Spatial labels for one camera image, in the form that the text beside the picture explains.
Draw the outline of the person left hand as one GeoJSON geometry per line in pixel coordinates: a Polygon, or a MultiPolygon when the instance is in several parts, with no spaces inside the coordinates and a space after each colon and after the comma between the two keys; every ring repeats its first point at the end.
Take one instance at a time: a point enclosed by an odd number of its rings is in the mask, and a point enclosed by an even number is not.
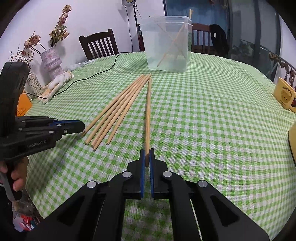
{"type": "Polygon", "coordinates": [[[15,191],[21,191],[26,184],[28,164],[28,157],[24,157],[18,162],[15,169],[11,172],[11,178],[14,180],[13,189],[15,191]]]}

